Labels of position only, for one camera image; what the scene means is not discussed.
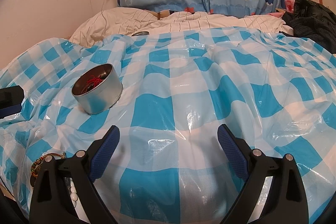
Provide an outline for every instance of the dark clothing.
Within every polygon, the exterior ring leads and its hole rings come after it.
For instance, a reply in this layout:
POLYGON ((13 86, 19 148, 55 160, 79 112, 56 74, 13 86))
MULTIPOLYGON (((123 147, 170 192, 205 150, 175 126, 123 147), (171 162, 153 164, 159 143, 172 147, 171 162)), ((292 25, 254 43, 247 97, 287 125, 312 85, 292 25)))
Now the dark clothing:
POLYGON ((286 12, 282 19, 293 28, 294 37, 315 41, 330 53, 336 53, 336 15, 312 0, 295 0, 294 14, 286 12))

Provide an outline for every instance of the white cable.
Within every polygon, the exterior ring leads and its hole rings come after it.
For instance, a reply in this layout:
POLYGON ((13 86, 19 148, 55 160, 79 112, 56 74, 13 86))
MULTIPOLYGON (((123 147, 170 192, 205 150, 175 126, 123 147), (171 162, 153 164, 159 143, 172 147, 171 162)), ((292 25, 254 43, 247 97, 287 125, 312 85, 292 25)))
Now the white cable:
POLYGON ((103 1, 103 5, 101 6, 101 15, 102 15, 102 17, 105 19, 105 28, 104 28, 103 32, 101 33, 100 40, 103 40, 102 37, 103 37, 103 34, 104 34, 104 32, 106 31, 106 27, 107 27, 107 20, 106 20, 106 18, 105 18, 104 15, 103 15, 103 7, 104 7, 104 3, 105 3, 105 0, 103 1))

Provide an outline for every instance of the bracelet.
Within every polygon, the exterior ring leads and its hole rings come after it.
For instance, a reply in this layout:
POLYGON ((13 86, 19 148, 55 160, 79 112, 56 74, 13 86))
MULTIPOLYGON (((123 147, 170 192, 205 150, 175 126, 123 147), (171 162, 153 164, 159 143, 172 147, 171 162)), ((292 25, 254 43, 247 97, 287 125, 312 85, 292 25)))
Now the bracelet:
POLYGON ((45 159, 47 156, 55 156, 55 157, 60 157, 61 159, 65 159, 65 157, 66 157, 66 153, 63 152, 62 155, 57 154, 57 153, 48 153, 48 154, 46 154, 46 155, 43 155, 43 156, 39 157, 37 160, 35 160, 34 163, 31 165, 31 168, 30 168, 31 175, 32 175, 34 178, 37 178, 38 173, 39 173, 39 171, 40 171, 40 169, 41 169, 41 163, 43 163, 44 159, 45 159))

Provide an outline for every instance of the plastic sheet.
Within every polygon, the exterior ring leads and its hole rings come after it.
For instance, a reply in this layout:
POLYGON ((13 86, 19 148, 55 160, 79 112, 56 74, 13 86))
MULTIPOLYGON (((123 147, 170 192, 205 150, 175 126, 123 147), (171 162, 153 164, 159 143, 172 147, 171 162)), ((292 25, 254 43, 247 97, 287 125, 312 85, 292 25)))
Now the plastic sheet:
POLYGON ((92 48, 53 38, 0 74, 26 98, 0 123, 0 175, 28 213, 31 163, 72 156, 115 124, 120 143, 95 187, 119 223, 219 223, 242 187, 217 141, 226 123, 266 155, 295 157, 313 223, 336 189, 335 65, 311 40, 240 27, 115 35, 92 48), (124 90, 89 116, 71 87, 103 63, 124 90))

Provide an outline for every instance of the round metal container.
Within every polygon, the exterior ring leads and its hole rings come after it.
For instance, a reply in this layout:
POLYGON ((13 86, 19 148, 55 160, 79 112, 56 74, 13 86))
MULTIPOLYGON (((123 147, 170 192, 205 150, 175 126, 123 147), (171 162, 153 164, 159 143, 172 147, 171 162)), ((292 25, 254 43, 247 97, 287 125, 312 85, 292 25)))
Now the round metal container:
POLYGON ((73 85, 71 93, 88 114, 98 114, 113 106, 123 86, 111 64, 103 64, 84 73, 73 85), (99 77, 103 82, 87 86, 88 80, 99 77))
POLYGON ((143 31, 143 32, 136 32, 135 34, 133 34, 133 37, 138 37, 139 35, 149 35, 149 32, 147 31, 143 31))

